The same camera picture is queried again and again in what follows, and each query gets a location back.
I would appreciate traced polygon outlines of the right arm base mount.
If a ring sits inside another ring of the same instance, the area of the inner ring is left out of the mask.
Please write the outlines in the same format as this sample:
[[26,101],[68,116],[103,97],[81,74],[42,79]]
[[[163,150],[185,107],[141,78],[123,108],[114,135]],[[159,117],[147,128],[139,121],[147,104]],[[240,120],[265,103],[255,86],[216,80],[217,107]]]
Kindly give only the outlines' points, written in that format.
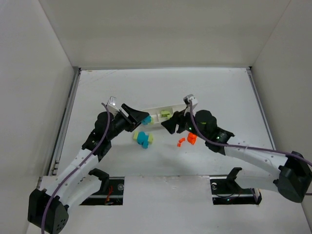
[[259,205],[261,192],[255,188],[241,188],[237,182],[237,174],[242,168],[233,168],[228,175],[210,177],[212,201],[214,205]]

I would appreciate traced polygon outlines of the blue lego brick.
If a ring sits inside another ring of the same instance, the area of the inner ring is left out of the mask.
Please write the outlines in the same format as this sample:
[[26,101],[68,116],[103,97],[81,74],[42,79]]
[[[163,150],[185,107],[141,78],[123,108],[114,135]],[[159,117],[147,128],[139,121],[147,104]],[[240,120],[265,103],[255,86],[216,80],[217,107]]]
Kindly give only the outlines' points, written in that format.
[[141,124],[143,124],[143,125],[152,124],[153,120],[154,120],[154,119],[153,119],[151,116],[147,116],[147,117],[142,121]]

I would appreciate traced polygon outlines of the left aluminium rail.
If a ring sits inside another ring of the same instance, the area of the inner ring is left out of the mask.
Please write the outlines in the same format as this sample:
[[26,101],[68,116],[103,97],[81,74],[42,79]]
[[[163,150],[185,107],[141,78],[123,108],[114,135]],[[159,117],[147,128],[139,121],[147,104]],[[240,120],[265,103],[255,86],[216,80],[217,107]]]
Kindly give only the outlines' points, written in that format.
[[74,105],[74,101],[75,101],[75,97],[76,97],[76,93],[78,89],[80,74],[81,74],[80,67],[74,66],[73,69],[74,69],[74,76],[73,76],[72,83],[69,89],[63,115],[61,118],[57,138],[56,138],[50,159],[48,160],[47,167],[43,174],[44,176],[54,176],[57,173],[56,171],[59,165],[62,149],[64,146],[65,137],[66,137],[66,133],[67,133],[67,129],[68,129],[69,121],[70,121],[70,116],[71,116],[71,112],[73,109],[73,105]]

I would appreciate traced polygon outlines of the right aluminium rail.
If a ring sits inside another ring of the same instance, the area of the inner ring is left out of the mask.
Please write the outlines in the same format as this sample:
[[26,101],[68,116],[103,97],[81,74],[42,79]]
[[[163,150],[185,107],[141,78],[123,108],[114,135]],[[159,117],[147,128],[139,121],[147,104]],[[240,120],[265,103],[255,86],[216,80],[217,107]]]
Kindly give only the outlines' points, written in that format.
[[268,124],[268,121],[267,121],[264,109],[263,109],[263,105],[261,103],[261,99],[260,99],[257,87],[256,87],[255,82],[254,82],[254,78],[253,78],[253,74],[252,74],[252,67],[247,67],[246,71],[247,71],[247,74],[248,74],[248,77],[249,77],[249,81],[251,83],[251,86],[252,86],[252,89],[253,89],[253,92],[254,92],[254,95],[255,95],[258,107],[260,109],[260,113],[261,113],[261,116],[262,116],[262,119],[263,119],[263,122],[264,122],[264,125],[265,125],[265,128],[266,128],[267,135],[268,135],[268,137],[270,139],[271,148],[276,150],[275,142],[274,142],[274,139],[273,139],[273,136],[272,136],[272,133],[271,133],[271,130],[270,130],[270,127],[269,127],[269,124]]

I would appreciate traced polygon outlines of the green lego brick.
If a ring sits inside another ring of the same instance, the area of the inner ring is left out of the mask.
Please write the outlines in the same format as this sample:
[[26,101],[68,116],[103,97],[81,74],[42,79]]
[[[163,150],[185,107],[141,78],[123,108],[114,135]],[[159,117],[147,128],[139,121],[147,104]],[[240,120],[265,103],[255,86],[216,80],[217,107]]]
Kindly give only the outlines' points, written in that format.
[[149,144],[149,145],[152,144],[153,141],[154,141],[154,136],[153,136],[152,133],[149,133],[149,134],[148,134],[148,138],[147,138],[148,144]]
[[173,114],[170,111],[167,111],[167,110],[160,111],[160,117],[161,118],[170,119],[172,117],[172,115]]
[[137,137],[138,137],[138,131],[135,131],[135,132],[134,132],[134,135],[133,135],[133,139],[134,139],[134,140],[137,140]]

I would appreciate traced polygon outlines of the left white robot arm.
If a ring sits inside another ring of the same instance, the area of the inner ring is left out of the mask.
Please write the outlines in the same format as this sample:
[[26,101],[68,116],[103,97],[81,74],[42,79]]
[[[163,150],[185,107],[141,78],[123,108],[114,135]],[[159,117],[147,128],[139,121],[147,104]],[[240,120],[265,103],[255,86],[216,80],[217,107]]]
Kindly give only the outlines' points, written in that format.
[[104,108],[67,168],[53,183],[42,190],[34,189],[29,195],[27,219],[43,234],[60,233],[72,208],[99,191],[102,185],[109,184],[109,175],[97,165],[111,149],[111,141],[123,131],[132,132],[149,116],[126,104],[122,104],[121,109],[109,104]]

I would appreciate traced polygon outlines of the orange round lego piece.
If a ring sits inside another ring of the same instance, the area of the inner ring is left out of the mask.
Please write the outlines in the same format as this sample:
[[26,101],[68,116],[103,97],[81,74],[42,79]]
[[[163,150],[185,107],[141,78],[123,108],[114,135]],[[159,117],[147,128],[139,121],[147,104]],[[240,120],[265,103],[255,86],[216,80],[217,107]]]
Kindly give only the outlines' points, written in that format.
[[193,133],[189,133],[188,136],[187,136],[187,141],[194,145],[196,143],[196,140],[197,140],[197,135],[196,134],[193,134]]

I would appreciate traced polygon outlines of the small orange lego pieces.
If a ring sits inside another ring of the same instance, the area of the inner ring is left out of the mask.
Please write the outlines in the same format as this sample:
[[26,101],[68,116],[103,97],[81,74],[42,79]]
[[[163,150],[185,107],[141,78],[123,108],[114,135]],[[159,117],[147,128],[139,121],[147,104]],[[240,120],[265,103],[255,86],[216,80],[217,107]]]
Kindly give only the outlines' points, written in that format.
[[186,141],[186,139],[184,137],[179,139],[178,142],[177,142],[177,147],[181,147],[182,143],[185,142],[185,141]]

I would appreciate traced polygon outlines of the blue lego block cluster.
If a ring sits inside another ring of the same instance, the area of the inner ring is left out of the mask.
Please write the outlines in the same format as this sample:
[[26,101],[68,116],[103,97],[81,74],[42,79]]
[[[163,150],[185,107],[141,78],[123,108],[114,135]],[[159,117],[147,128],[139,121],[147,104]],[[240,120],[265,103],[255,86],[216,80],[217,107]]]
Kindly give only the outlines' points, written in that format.
[[147,149],[149,145],[149,135],[145,132],[139,132],[136,138],[136,141],[139,145],[142,146],[143,149]]

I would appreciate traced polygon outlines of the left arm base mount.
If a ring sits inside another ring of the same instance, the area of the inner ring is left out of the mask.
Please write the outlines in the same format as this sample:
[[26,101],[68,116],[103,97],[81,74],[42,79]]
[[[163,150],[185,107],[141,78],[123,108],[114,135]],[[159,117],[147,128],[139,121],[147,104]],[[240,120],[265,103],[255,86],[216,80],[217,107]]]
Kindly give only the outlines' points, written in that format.
[[101,182],[100,187],[86,198],[81,206],[121,206],[123,205],[123,193],[125,177],[110,177],[108,173],[93,169],[89,175],[96,178],[96,182]]

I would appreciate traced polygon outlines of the aluminium rail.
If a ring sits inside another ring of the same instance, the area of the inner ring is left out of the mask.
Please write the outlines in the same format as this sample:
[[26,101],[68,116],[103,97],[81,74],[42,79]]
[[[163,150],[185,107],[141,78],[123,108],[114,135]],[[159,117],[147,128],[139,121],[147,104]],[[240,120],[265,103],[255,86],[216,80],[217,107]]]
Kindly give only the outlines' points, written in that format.
[[47,167],[43,174],[44,176],[54,176],[57,173],[56,171],[59,165],[62,149],[64,146],[65,137],[66,137],[66,133],[67,133],[67,129],[68,129],[69,121],[70,121],[70,116],[71,116],[71,112],[73,109],[73,105],[74,105],[74,101],[75,101],[75,97],[76,97],[76,93],[78,89],[80,74],[81,74],[80,67],[74,66],[73,69],[74,69],[74,76],[73,76],[72,83],[69,89],[63,115],[61,118],[57,138],[56,138],[50,159],[48,160]]
[[264,125],[265,125],[265,128],[266,128],[267,135],[268,135],[268,137],[270,139],[271,148],[276,150],[275,142],[274,142],[274,139],[273,139],[273,136],[272,136],[272,133],[271,133],[271,130],[270,130],[270,127],[269,127],[269,124],[268,124],[268,121],[267,121],[264,109],[263,109],[263,105],[261,103],[261,99],[260,99],[257,87],[256,87],[255,82],[254,82],[254,78],[253,78],[253,74],[252,74],[252,67],[247,67],[246,71],[247,71],[247,74],[248,74],[248,77],[249,77],[249,81],[251,83],[251,86],[252,86],[252,89],[253,89],[253,92],[254,92],[254,95],[255,95],[258,107],[260,109],[260,113],[261,113],[261,116],[262,116],[262,119],[263,119],[263,122],[264,122]]

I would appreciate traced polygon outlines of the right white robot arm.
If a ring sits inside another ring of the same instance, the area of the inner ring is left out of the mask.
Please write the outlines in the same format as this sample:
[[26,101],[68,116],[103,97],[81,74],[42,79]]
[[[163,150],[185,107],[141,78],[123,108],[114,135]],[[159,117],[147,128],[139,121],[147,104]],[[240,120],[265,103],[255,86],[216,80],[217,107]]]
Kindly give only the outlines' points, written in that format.
[[260,188],[281,194],[284,198],[301,203],[312,182],[311,162],[298,152],[284,153],[254,147],[217,125],[210,111],[201,110],[195,115],[183,111],[161,124],[170,134],[188,131],[205,141],[213,152],[243,160],[264,170],[264,173],[247,172],[233,168],[227,180],[240,188]]

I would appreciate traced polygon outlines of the white three-compartment tray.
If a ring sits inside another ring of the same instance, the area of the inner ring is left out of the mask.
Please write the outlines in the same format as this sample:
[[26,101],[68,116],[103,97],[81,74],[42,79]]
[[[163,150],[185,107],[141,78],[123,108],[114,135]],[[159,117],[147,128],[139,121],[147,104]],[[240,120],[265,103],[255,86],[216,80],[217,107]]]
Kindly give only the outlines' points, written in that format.
[[162,107],[155,107],[143,110],[144,112],[148,112],[149,115],[154,119],[152,124],[139,126],[141,131],[149,131],[151,129],[160,129],[162,128],[161,122],[166,121],[167,119],[160,117],[160,111],[167,110],[170,111],[172,114],[175,111],[182,111],[185,110],[185,104],[177,104],[177,105],[170,105],[170,106],[162,106]]

